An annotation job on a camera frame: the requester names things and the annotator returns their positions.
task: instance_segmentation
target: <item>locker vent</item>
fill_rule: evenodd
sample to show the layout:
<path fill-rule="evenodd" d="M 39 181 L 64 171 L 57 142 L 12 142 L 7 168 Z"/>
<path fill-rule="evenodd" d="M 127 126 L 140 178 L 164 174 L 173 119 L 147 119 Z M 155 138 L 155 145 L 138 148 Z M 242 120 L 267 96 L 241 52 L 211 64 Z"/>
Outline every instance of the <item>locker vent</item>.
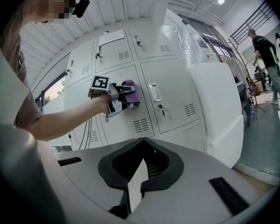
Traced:
<path fill-rule="evenodd" d="M 170 51 L 170 48 L 168 45 L 160 46 L 161 51 Z"/>
<path fill-rule="evenodd" d="M 136 133 L 149 130 L 147 119 L 140 119 L 134 121 Z"/>
<path fill-rule="evenodd" d="M 185 105 L 185 112 L 186 112 L 186 116 L 190 116 L 192 114 L 195 114 L 195 107 L 194 104 L 190 104 L 190 105 Z"/>
<path fill-rule="evenodd" d="M 98 134 L 96 131 L 92 131 L 91 135 L 90 132 L 88 133 L 88 138 L 90 138 L 90 143 L 91 142 L 97 142 L 98 141 Z"/>
<path fill-rule="evenodd" d="M 128 51 L 124 51 L 124 52 L 118 53 L 118 57 L 119 57 L 120 60 L 122 60 L 122 59 L 129 58 L 129 57 L 130 57 L 130 54 L 129 54 Z"/>
<path fill-rule="evenodd" d="M 85 73 L 87 73 L 89 71 L 89 65 L 86 65 L 82 68 L 82 75 L 84 75 Z"/>

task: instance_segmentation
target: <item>door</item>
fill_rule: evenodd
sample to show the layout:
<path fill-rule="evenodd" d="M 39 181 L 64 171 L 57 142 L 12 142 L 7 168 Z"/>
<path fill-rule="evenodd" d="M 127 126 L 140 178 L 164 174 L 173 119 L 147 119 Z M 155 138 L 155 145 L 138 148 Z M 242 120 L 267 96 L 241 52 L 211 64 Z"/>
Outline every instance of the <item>door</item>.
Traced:
<path fill-rule="evenodd" d="M 164 138 L 163 140 L 201 152 L 204 150 L 201 125 L 194 126 L 186 131 Z"/>
<path fill-rule="evenodd" d="M 65 86 L 72 84 L 91 75 L 91 59 L 94 40 L 85 42 L 70 53 L 69 63 L 67 66 L 67 76 Z"/>
<path fill-rule="evenodd" d="M 129 32 L 139 60 L 174 55 L 161 27 L 131 28 Z"/>
<path fill-rule="evenodd" d="M 90 100 L 88 97 L 89 87 L 91 85 L 91 80 L 86 81 L 77 86 L 71 86 L 64 89 L 64 108 L 65 110 L 76 107 L 80 104 L 85 103 Z M 81 146 L 81 149 L 101 147 L 102 140 L 98 132 L 98 126 L 96 118 L 92 118 L 92 122 L 84 122 L 77 128 L 75 128 L 71 134 L 72 149 L 77 150 Z"/>
<path fill-rule="evenodd" d="M 99 48 L 99 38 L 95 53 L 100 53 L 100 56 L 95 59 L 95 72 L 100 72 L 108 68 L 129 63 L 133 61 L 130 46 L 126 38 L 126 32 L 123 30 L 125 38 L 116 40 L 102 45 Z"/>
<path fill-rule="evenodd" d="M 143 97 L 137 71 L 134 65 L 104 74 L 111 78 L 111 83 L 121 84 L 124 80 L 132 79 L 136 84 L 139 96 L 139 107 L 127 108 L 121 113 L 105 121 L 101 114 L 101 121 L 108 144 L 114 144 L 128 139 L 152 137 L 154 132 Z"/>
<path fill-rule="evenodd" d="M 190 74 L 178 59 L 142 63 L 141 68 L 160 133 L 199 119 Z"/>

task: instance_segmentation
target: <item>floor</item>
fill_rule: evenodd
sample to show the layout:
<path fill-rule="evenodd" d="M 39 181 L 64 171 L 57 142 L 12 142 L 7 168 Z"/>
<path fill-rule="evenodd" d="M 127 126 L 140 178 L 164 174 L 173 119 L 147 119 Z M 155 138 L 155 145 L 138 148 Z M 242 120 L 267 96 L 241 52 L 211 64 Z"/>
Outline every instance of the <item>floor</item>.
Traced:
<path fill-rule="evenodd" d="M 271 90 L 266 92 L 266 100 L 272 96 Z M 239 162 L 280 177 L 280 110 L 269 101 L 260 107 L 266 112 L 259 110 L 258 119 L 251 119 L 251 126 L 245 127 Z"/>
<path fill-rule="evenodd" d="M 262 196 L 273 188 L 273 186 L 258 181 L 246 174 L 243 174 L 242 172 L 239 172 L 235 169 L 234 171 L 237 172 L 239 175 L 241 175 L 241 177 L 244 178 L 251 186 L 253 186 L 255 190 Z"/>

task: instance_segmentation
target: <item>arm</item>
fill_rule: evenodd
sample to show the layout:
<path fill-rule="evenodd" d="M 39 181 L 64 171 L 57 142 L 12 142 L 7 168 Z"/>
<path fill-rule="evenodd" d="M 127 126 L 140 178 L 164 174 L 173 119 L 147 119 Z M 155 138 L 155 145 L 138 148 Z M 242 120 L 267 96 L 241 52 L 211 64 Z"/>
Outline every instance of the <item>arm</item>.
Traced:
<path fill-rule="evenodd" d="M 277 57 L 277 52 L 276 52 L 276 47 L 273 43 L 271 43 L 270 41 L 266 41 L 268 46 L 271 47 L 273 49 L 274 55 L 275 55 L 275 60 L 278 63 L 279 62 L 279 58 Z"/>
<path fill-rule="evenodd" d="M 257 60 L 259 59 L 259 57 L 260 57 L 259 51 L 256 50 L 256 51 L 255 51 L 255 59 L 254 59 L 254 62 L 253 62 L 253 66 L 255 66 Z"/>
<path fill-rule="evenodd" d="M 36 140 L 56 139 L 69 133 L 91 117 L 100 113 L 108 113 L 109 100 L 108 95 L 103 95 L 63 112 L 42 115 L 27 130 L 34 135 Z"/>

